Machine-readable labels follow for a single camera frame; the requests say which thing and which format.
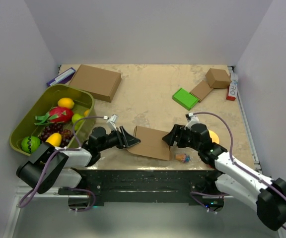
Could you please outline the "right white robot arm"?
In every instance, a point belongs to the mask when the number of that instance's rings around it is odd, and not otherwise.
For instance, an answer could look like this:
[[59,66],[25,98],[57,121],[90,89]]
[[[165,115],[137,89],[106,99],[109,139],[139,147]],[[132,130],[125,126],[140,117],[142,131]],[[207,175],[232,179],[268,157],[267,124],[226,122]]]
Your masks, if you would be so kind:
[[256,172],[231,155],[223,146],[212,141],[204,124],[190,128],[175,124],[162,140],[169,146],[192,148],[201,160],[216,171],[215,178],[205,183],[206,191],[216,195],[226,193],[253,209],[260,221],[277,231],[286,223],[286,182]]

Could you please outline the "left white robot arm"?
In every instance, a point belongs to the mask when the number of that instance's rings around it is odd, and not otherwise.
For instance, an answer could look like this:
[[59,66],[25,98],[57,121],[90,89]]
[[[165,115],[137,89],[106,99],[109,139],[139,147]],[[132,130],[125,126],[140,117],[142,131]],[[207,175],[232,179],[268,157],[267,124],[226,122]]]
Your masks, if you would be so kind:
[[103,127],[95,127],[81,148],[54,147],[48,142],[41,144],[29,156],[28,161],[18,167],[16,175],[42,194],[55,184],[63,168],[91,167],[101,158],[102,151],[112,147],[130,148],[140,142],[140,139],[125,131],[123,126],[109,134]]

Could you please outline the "brown cardboard box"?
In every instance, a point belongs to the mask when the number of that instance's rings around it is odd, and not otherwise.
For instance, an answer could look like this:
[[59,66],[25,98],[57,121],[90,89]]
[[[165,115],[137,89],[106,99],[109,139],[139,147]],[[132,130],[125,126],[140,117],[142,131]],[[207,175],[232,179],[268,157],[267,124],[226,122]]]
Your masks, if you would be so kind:
[[172,157],[170,146],[162,140],[167,134],[166,131],[136,126],[133,136],[138,138],[140,143],[127,150],[135,155],[170,161]]

